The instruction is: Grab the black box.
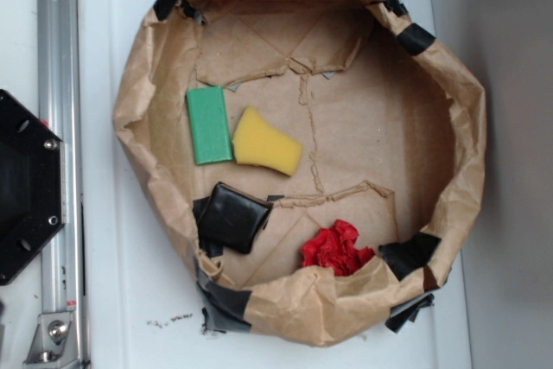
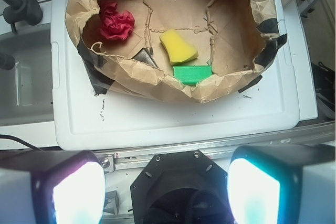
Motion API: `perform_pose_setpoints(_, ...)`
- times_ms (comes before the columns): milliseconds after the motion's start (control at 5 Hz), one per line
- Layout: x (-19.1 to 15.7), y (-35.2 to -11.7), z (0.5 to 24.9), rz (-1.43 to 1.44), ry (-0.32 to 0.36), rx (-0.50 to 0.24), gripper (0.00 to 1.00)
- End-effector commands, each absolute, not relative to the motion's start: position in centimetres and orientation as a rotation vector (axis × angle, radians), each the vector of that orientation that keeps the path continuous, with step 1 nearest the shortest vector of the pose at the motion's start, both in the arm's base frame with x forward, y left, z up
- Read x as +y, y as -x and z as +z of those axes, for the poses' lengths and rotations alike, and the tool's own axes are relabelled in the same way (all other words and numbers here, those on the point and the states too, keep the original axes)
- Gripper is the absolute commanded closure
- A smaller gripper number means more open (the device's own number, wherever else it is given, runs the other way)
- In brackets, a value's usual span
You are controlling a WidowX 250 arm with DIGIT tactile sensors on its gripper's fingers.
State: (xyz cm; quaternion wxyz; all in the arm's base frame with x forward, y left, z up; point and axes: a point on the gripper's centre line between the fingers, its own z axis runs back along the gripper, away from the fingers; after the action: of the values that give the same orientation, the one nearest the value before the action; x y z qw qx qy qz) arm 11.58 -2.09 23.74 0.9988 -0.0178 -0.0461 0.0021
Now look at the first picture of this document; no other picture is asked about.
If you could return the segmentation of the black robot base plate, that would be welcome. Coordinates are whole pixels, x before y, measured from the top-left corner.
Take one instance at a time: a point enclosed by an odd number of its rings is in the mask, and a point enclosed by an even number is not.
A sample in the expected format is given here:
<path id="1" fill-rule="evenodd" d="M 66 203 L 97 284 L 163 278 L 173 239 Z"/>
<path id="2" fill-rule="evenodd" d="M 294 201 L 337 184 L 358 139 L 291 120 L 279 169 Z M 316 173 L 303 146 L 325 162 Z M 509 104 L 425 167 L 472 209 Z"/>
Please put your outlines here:
<path id="1" fill-rule="evenodd" d="M 1 284 L 12 283 L 64 224 L 63 142 L 1 91 Z"/>

